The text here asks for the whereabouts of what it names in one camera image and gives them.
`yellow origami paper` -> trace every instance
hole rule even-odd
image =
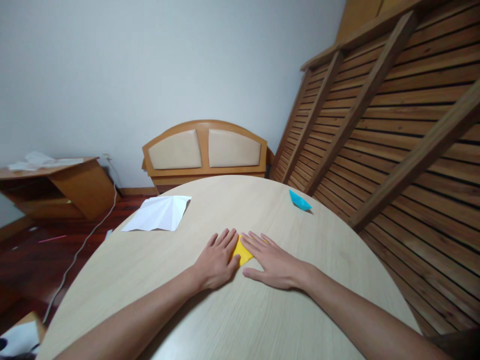
[[[242,235],[238,236],[238,241],[236,243],[235,249],[233,250],[233,254],[231,255],[234,257],[235,255],[239,254],[240,255],[240,263],[239,265],[242,266],[245,264],[248,260],[253,258],[254,256],[245,248],[245,246],[242,244],[240,241],[240,238]]]

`headboard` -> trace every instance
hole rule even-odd
[[[225,174],[263,177],[267,163],[267,141],[220,120],[178,124],[149,141],[142,150],[142,168],[156,186],[172,187]]]

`blue origami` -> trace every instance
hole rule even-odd
[[[294,203],[297,207],[299,207],[303,211],[307,211],[308,209],[312,208],[308,202],[303,200],[300,196],[298,196],[292,190],[288,190],[288,191],[290,192],[291,202]]]

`wooden table surface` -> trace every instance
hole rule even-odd
[[[164,195],[192,196],[177,231],[121,232],[98,248],[53,318],[38,360],[52,359],[121,308],[195,262],[225,227],[264,232],[294,256],[420,332],[399,289],[374,253],[318,201],[304,212],[291,187],[241,175],[207,177]],[[261,269],[256,259],[244,267]],[[305,294],[245,278],[191,299],[158,334],[143,359],[363,359]]]

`forearm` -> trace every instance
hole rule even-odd
[[[56,357],[64,359],[136,359],[200,284],[191,268],[90,330]]]
[[[306,267],[298,284],[369,360],[449,359],[403,322],[313,265]]]

